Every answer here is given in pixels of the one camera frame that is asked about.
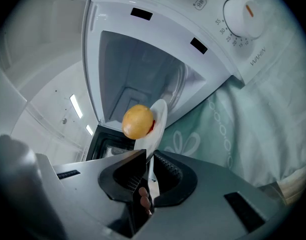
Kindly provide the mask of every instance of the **black slot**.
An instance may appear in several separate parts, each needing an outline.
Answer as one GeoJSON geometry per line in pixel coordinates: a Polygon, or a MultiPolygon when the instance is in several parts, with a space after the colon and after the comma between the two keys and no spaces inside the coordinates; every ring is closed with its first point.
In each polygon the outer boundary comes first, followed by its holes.
{"type": "Polygon", "coordinates": [[[202,54],[205,54],[208,48],[201,43],[199,40],[197,40],[195,37],[191,41],[191,45],[193,45],[196,49],[198,49],[202,54]]]}
{"type": "Polygon", "coordinates": [[[224,197],[249,233],[265,223],[239,193],[226,194],[224,197]]]}
{"type": "Polygon", "coordinates": [[[146,10],[141,10],[141,9],[138,9],[138,8],[133,8],[133,10],[131,12],[131,15],[149,21],[151,19],[152,15],[153,15],[153,13],[148,12],[146,10]]]}
{"type": "Polygon", "coordinates": [[[67,172],[58,173],[57,177],[60,180],[62,180],[62,179],[65,179],[65,178],[68,178],[68,177],[71,177],[71,176],[74,176],[74,175],[78,175],[78,174],[80,174],[79,171],[77,171],[77,170],[70,170],[70,171],[67,171],[67,172]]]}

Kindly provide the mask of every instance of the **door vent slot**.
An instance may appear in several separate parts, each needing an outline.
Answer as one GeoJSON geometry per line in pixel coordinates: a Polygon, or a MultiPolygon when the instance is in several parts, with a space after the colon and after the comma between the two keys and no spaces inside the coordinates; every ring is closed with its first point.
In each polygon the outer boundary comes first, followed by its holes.
{"type": "Polygon", "coordinates": [[[71,176],[74,176],[74,175],[78,175],[78,174],[80,174],[79,171],[77,171],[77,170],[70,170],[70,171],[67,171],[67,172],[58,173],[57,177],[60,180],[63,180],[65,178],[68,178],[68,177],[71,177],[71,176]]]}
{"type": "Polygon", "coordinates": [[[197,40],[195,37],[192,39],[191,45],[198,49],[202,54],[205,54],[208,50],[208,48],[206,48],[206,46],[199,40],[197,40]]]}
{"type": "Polygon", "coordinates": [[[146,10],[141,10],[141,9],[138,9],[138,8],[133,8],[133,10],[131,12],[131,15],[149,21],[151,19],[152,15],[153,15],[153,13],[148,12],[146,10]]]}
{"type": "Polygon", "coordinates": [[[226,194],[224,197],[249,233],[265,223],[238,192],[226,194]]]}

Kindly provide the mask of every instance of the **brand logo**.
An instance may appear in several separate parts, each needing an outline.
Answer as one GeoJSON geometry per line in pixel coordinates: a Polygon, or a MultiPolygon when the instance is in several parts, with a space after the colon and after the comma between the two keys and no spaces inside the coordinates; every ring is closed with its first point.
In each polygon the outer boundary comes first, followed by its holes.
{"type": "Polygon", "coordinates": [[[258,60],[263,56],[263,54],[265,53],[265,47],[262,48],[262,50],[259,51],[259,53],[254,57],[254,59],[252,60],[252,62],[250,62],[250,64],[253,66],[254,64],[256,64],[258,62],[258,60]]]}

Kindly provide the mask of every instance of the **white floral pattern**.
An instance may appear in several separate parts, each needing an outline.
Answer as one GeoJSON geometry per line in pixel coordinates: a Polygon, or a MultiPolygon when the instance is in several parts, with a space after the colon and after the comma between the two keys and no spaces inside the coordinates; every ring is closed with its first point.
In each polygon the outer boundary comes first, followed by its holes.
{"type": "Polygon", "coordinates": [[[167,147],[165,147],[164,151],[168,151],[168,152],[184,155],[184,156],[187,156],[187,157],[191,157],[198,150],[200,143],[201,143],[200,135],[197,134],[196,132],[192,132],[188,136],[186,142],[183,145],[182,134],[181,134],[180,131],[176,130],[174,132],[174,135],[173,135],[174,149],[170,146],[167,146],[167,147]],[[195,140],[194,145],[189,150],[186,150],[187,144],[189,143],[190,139],[195,140]]]}

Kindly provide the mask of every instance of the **ceiling light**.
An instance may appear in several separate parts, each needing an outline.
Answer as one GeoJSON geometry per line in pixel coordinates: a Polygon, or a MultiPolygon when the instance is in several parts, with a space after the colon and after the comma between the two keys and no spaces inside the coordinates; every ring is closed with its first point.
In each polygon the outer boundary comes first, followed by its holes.
{"type": "Polygon", "coordinates": [[[91,130],[89,125],[86,126],[86,129],[89,132],[89,134],[93,135],[93,131],[91,130]]]}
{"type": "Polygon", "coordinates": [[[75,112],[77,113],[78,117],[81,118],[83,116],[83,114],[81,112],[81,109],[79,107],[77,99],[75,98],[75,95],[73,94],[71,97],[69,97],[69,99],[71,100],[72,105],[73,105],[73,107],[75,109],[75,112]]]}

